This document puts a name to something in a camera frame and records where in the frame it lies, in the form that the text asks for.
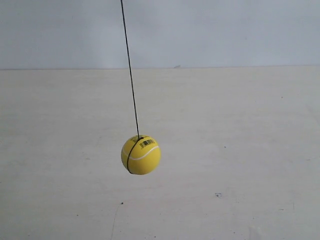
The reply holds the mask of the yellow tennis ball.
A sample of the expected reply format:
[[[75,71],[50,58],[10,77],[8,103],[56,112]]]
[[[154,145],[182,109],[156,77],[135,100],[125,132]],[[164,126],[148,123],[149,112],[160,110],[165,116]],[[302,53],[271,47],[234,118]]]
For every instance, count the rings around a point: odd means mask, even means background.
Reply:
[[[132,136],[122,146],[121,161],[133,175],[146,175],[157,168],[161,149],[157,141],[148,135]]]

